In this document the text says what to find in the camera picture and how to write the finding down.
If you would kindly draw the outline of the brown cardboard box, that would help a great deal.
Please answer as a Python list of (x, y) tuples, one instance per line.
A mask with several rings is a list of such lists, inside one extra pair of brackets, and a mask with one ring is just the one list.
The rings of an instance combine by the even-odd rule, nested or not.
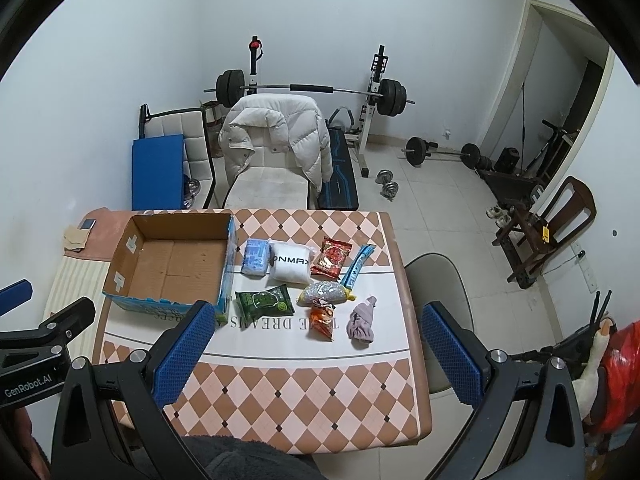
[(228, 322), (236, 254), (228, 212), (136, 214), (116, 245), (103, 295), (122, 310), (180, 320), (205, 301)]

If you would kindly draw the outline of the mauve socks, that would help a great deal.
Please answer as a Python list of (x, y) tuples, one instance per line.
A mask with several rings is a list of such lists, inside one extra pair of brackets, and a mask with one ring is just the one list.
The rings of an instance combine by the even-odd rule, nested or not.
[(370, 296), (357, 304), (349, 315), (346, 332), (350, 342), (357, 349), (366, 348), (374, 341), (372, 325), (377, 302), (375, 296)]

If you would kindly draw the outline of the green snack packet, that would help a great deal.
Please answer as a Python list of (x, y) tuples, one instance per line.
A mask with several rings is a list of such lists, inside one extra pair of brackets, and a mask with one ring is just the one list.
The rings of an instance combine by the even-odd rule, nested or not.
[(259, 292), (237, 292), (236, 302), (245, 324), (253, 323), (264, 316), (293, 316), (293, 303), (285, 284)]

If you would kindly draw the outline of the light blue tissue pack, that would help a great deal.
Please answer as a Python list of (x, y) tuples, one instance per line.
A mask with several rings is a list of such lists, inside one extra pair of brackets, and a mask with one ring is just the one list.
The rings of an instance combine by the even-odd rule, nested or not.
[(252, 278), (262, 278), (268, 272), (270, 255), (268, 240), (249, 238), (245, 244), (241, 273)]

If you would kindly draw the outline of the orange panda snack packet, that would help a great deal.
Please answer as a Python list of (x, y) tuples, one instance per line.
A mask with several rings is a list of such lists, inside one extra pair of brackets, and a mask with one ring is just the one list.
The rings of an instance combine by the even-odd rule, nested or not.
[(329, 341), (333, 340), (334, 305), (328, 302), (316, 302), (309, 311), (309, 326)]

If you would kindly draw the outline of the white ONMAX pouch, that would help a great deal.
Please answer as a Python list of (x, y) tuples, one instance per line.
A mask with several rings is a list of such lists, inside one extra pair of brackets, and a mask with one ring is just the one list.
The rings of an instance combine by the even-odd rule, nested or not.
[(272, 242), (270, 278), (277, 282), (308, 285), (312, 251), (305, 245)]

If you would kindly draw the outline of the blue long snack packet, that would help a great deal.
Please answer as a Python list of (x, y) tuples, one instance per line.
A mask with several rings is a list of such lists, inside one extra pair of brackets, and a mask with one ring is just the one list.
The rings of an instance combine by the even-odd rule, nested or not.
[(347, 272), (341, 279), (341, 285), (348, 290), (353, 290), (357, 281), (358, 275), (366, 263), (375, 251), (375, 246), (372, 244), (365, 244), (361, 246), (357, 252), (357, 255), (350, 264)]

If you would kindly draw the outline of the silver steel wool scrubber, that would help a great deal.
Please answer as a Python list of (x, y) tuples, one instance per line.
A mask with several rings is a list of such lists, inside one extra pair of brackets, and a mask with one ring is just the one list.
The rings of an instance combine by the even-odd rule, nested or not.
[(329, 304), (342, 304), (355, 300), (350, 289), (337, 282), (318, 281), (308, 285), (298, 296), (300, 306), (309, 307), (315, 302), (325, 301)]

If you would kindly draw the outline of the red snack packet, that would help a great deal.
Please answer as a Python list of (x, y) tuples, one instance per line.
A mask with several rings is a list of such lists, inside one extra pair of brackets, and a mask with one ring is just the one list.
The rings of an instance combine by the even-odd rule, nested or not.
[(351, 251), (352, 243), (325, 237), (322, 240), (318, 256), (311, 263), (310, 273), (322, 276), (322, 278), (337, 280)]

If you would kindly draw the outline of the pink and striped blanket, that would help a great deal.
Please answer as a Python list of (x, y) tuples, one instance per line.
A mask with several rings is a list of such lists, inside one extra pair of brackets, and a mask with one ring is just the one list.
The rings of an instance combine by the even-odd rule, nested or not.
[(93, 364), (99, 362), (111, 307), (111, 300), (103, 295), (102, 289), (115, 248), (133, 215), (133, 211), (107, 208), (90, 211), (86, 219), (94, 219), (96, 224), (91, 229), (86, 247), (80, 252), (64, 250), (42, 319), (47, 320), (80, 297), (91, 299), (96, 309), (93, 323), (68, 344), (71, 358), (86, 356)]

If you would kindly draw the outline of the smartphone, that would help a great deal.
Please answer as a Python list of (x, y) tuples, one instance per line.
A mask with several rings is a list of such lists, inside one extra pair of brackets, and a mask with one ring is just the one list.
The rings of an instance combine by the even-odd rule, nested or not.
[(81, 222), (79, 229), (90, 231), (96, 225), (96, 219), (88, 218)]

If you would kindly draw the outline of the white goose plush toy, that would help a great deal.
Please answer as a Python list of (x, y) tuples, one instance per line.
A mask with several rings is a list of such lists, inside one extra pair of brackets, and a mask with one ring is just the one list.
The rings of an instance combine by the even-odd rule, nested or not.
[(593, 405), (596, 403), (600, 378), (598, 369), (608, 348), (613, 322), (605, 318), (593, 336), (592, 346), (587, 365), (578, 379), (572, 381), (579, 415), (583, 422), (590, 419)]

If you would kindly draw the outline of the red plastic bag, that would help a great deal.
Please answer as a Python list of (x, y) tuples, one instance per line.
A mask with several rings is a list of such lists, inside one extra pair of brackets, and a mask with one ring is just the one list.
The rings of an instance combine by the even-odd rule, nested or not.
[(598, 368), (598, 414), (591, 414), (590, 434), (612, 434), (639, 411), (639, 322), (612, 333)]

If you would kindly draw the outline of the floor barbell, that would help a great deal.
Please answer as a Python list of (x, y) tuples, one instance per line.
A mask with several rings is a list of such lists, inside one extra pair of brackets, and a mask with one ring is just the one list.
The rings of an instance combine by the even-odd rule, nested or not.
[(472, 170), (491, 170), (492, 168), (490, 158), (484, 156), (474, 143), (464, 144), (460, 150), (455, 151), (450, 148), (440, 148), (437, 142), (413, 136), (401, 151), (405, 154), (407, 162), (413, 167), (421, 166), (425, 159), (439, 155), (457, 157), (465, 167)]

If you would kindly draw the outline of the barbell on bench rack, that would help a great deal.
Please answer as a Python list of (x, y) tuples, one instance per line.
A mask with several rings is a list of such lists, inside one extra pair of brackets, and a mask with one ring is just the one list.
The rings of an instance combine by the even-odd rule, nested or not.
[(378, 90), (371, 91), (336, 88), (325, 84), (247, 84), (242, 70), (226, 70), (217, 77), (213, 88), (206, 88), (203, 92), (213, 93), (220, 104), (232, 107), (242, 96), (247, 96), (248, 92), (258, 90), (365, 96), (368, 102), (373, 103), (378, 114), (388, 117), (401, 114), (407, 105), (416, 105), (415, 100), (408, 98), (406, 87), (393, 79), (382, 79), (378, 83)]

